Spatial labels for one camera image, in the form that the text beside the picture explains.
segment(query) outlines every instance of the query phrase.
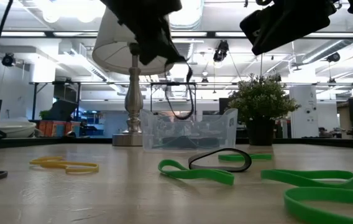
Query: plastic container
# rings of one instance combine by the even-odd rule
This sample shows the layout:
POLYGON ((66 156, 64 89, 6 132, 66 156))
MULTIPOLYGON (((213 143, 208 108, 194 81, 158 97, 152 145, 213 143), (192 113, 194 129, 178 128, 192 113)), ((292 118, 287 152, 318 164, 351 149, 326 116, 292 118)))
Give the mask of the plastic container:
POLYGON ((234 148, 236 144, 237 109, 184 121, 141 110, 140 120, 146 151, 212 150, 234 148))

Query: yellow rubber band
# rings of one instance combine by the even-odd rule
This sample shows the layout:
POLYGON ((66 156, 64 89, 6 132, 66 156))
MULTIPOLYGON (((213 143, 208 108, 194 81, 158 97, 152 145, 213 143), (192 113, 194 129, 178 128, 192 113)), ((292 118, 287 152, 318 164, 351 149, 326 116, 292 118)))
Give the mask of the yellow rubber band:
POLYGON ((69 172, 99 172, 99 165, 89 162, 69 162, 63 161, 62 156, 55 157, 41 157, 30 161, 32 165, 40 165, 44 168, 59 168, 64 169, 66 173, 69 172), (70 166, 88 166, 92 168, 71 168, 70 166))

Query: white lampshade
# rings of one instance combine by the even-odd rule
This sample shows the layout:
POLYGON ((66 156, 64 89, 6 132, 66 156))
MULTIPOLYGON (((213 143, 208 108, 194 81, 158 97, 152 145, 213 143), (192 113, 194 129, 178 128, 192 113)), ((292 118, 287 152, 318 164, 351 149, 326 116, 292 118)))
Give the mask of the white lampshade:
MULTIPOLYGON (((132 66, 132 55, 128 43, 136 43, 135 35, 126 27, 118 24, 118 18, 112 11, 106 9, 99 28, 98 38, 92 53, 93 60, 103 68, 112 72, 129 74, 132 66)), ((139 62, 140 75, 155 75, 164 72, 167 60, 156 57, 148 65, 139 62)), ((172 68, 167 65, 166 71, 172 68)))

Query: green rubber band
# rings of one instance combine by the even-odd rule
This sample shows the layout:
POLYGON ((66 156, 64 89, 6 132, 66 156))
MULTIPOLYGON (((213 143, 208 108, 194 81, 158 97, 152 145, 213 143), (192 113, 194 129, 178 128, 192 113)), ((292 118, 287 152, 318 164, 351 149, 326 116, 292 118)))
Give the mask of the green rubber band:
POLYGON ((183 167, 179 162, 171 159, 165 159, 158 164, 161 173, 177 179, 199 179, 205 178, 216 182, 233 185, 234 176, 232 173, 218 169, 193 169, 189 170, 183 167), (163 170, 165 166, 176 167, 180 170, 163 170))
POLYGON ((353 203, 353 190, 325 187, 297 187, 284 193, 287 211, 295 218, 310 224, 353 224, 353 218, 310 207, 301 201, 353 203))
MULTIPOLYGON (((251 159, 263 159, 263 160, 272 160, 271 154, 249 154, 251 159)), ((218 155, 218 159, 222 161, 244 161, 244 157, 240 154, 223 154, 218 155)))
POLYGON ((261 178, 276 180, 298 187, 332 187, 339 189, 353 189, 353 173, 342 170, 262 170, 261 178), (346 181, 341 184, 328 184, 315 179, 344 179, 346 181))

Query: table surface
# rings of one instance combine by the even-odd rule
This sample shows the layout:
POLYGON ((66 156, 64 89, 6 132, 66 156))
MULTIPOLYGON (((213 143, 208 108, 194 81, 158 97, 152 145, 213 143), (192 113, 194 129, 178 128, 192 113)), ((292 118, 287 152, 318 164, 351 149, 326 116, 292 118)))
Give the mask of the table surface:
MULTIPOLYGON (((58 144, 0 149, 0 224, 49 223, 301 223, 284 209, 283 193, 294 186, 261 180, 262 169, 353 172, 353 149, 282 145, 238 146, 248 152, 272 152, 272 161, 254 161, 236 173, 234 186, 205 179, 176 180, 157 165, 174 159, 187 166, 194 153, 144 152, 140 147, 108 144, 58 144), (66 174, 61 169, 29 165, 43 156, 95 162, 99 173, 66 174)), ((219 164, 217 157, 201 164, 219 164)), ((353 205, 308 202, 311 206, 353 217, 353 205)))

